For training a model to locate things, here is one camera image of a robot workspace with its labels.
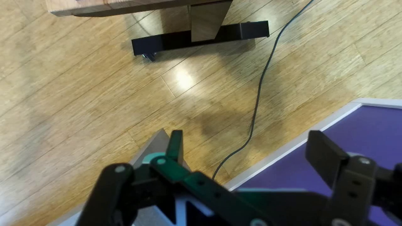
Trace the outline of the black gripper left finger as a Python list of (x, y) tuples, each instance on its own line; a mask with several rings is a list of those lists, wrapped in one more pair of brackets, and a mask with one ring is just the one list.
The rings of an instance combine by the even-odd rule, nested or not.
[(274, 226), (267, 213), (184, 166), (180, 131), (171, 133), (165, 153), (138, 168), (103, 168), (77, 226), (132, 226), (147, 207), (160, 208), (176, 226)]

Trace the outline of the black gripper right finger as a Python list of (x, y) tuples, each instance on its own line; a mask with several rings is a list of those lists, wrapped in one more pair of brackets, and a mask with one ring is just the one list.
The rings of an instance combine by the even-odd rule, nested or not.
[(331, 226), (370, 226), (372, 206), (402, 221), (402, 172), (381, 167), (365, 156), (351, 156), (321, 131), (308, 134), (306, 157), (332, 190), (321, 222)]

